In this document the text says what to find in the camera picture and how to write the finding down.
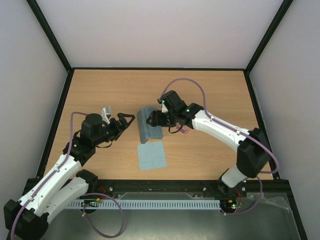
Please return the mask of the grey-green glasses case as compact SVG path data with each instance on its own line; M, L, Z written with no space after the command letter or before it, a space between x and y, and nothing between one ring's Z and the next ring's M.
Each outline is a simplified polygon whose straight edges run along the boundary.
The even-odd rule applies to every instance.
M151 126L147 123L151 112L156 110L156 107L147 106L137 112L136 118L141 144L145 144L149 140L161 140L164 137L163 130L160 126Z

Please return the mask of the pink sunglasses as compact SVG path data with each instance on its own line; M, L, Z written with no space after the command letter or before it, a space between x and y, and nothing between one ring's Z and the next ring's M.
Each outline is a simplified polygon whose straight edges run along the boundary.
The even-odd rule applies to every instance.
M186 125L181 126L181 125L178 124L178 125L175 126L175 131L177 133L180 133L180 134L183 134L183 135L188 134L191 130L192 129L190 127L186 126Z

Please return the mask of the light blue cleaning cloth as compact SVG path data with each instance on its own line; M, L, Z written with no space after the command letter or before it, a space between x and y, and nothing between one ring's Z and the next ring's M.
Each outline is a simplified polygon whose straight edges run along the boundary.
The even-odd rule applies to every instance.
M137 146L137 154L141 171L161 169L167 166L165 148L162 141L139 144Z

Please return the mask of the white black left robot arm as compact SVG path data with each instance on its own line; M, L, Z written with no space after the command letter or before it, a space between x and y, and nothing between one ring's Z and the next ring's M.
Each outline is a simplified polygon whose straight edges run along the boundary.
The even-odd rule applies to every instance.
M10 239L39 240L49 224L74 200L98 196L98 177L83 169L102 143L109 146L131 125L135 116L118 113L117 118L102 110L86 114L80 130L70 131L70 140L54 166L19 200L3 207Z

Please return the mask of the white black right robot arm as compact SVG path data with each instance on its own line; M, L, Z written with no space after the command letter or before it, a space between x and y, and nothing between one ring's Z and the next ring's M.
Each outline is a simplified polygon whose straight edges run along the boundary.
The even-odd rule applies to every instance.
M158 102L161 109L148 115L148 125L179 130L188 127L218 139L236 152L235 165L217 180L216 189L222 196L229 196L244 180L257 177L270 160L271 151L262 130L248 130L228 123L197 103L187 105L174 90L163 94Z

